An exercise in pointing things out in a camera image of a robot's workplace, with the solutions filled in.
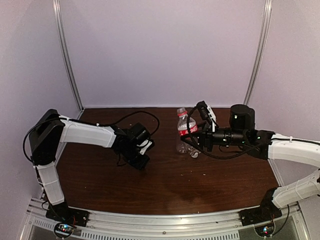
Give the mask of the small cola bottle red cap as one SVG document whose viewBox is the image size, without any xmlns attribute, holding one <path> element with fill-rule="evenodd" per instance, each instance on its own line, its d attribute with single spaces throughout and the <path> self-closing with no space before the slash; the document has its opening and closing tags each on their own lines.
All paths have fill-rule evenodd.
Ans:
<svg viewBox="0 0 320 240">
<path fill-rule="evenodd" d="M 196 121 L 191 117 L 189 120 L 189 124 L 187 124 L 187 118 L 188 118 L 188 111 L 182 107 L 177 109 L 177 116 L 178 116 L 178 123 L 177 123 L 177 144 L 176 144 L 176 150 L 180 154 L 189 154 L 191 152 L 195 151 L 186 151 L 185 146 L 183 142 L 180 140 L 181 136 L 187 136 L 188 135 L 188 126 L 191 133 L 194 133 L 198 130 Z"/>
</svg>

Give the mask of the white bottle cap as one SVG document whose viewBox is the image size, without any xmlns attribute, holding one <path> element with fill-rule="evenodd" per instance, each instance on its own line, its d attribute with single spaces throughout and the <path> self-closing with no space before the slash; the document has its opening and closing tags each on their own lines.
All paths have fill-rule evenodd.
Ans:
<svg viewBox="0 0 320 240">
<path fill-rule="evenodd" d="M 193 152 L 190 153 L 190 156 L 191 156 L 192 158 L 196 159 L 196 158 L 199 156 L 199 152 L 193 151 Z"/>
</svg>

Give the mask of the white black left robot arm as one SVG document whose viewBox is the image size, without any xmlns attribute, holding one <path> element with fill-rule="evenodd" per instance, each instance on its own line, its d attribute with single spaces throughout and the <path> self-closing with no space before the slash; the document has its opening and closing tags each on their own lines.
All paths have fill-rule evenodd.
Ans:
<svg viewBox="0 0 320 240">
<path fill-rule="evenodd" d="M 77 143 L 110 148 L 123 156 L 126 163 L 143 170 L 150 158 L 146 152 L 154 145 L 149 131 L 137 123 L 131 128 L 119 128 L 116 124 L 87 123 L 60 115 L 49 109 L 25 135 L 29 141 L 28 157 L 40 179 L 51 211 L 61 222 L 72 218 L 60 185 L 56 169 L 56 152 L 61 143 Z"/>
</svg>

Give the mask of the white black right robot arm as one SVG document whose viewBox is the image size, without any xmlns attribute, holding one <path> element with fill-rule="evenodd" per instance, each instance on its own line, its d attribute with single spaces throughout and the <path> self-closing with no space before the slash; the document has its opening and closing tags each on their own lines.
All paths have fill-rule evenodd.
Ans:
<svg viewBox="0 0 320 240">
<path fill-rule="evenodd" d="M 262 160 L 286 160 L 319 168 L 318 141 L 284 136 L 255 128 L 255 111 L 244 104 L 230 108 L 229 127 L 220 127 L 212 108 L 200 101 L 193 108 L 203 122 L 196 124 L 191 112 L 177 110 L 182 142 L 216 160 L 230 160 L 248 154 Z"/>
</svg>

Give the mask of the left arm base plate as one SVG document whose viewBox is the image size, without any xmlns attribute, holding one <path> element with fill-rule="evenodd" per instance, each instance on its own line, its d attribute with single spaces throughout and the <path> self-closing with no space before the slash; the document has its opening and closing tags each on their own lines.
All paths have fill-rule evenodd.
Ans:
<svg viewBox="0 0 320 240">
<path fill-rule="evenodd" d="M 75 231 L 80 230 L 80 227 L 86 227 L 89 219 L 89 212 L 71 208 L 69 217 L 60 217 L 52 209 L 46 210 L 46 218 L 55 220 L 57 223 L 53 227 L 53 233 L 59 239 L 69 238 Z"/>
</svg>

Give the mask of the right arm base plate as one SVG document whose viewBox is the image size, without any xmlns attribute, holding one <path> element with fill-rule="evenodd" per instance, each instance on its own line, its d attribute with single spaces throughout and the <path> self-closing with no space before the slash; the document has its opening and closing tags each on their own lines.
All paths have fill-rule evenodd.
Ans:
<svg viewBox="0 0 320 240">
<path fill-rule="evenodd" d="M 254 226 L 255 233 L 262 238 L 271 237 L 276 230 L 275 219 L 282 216 L 278 208 L 254 207 L 239 212 L 242 226 Z"/>
</svg>

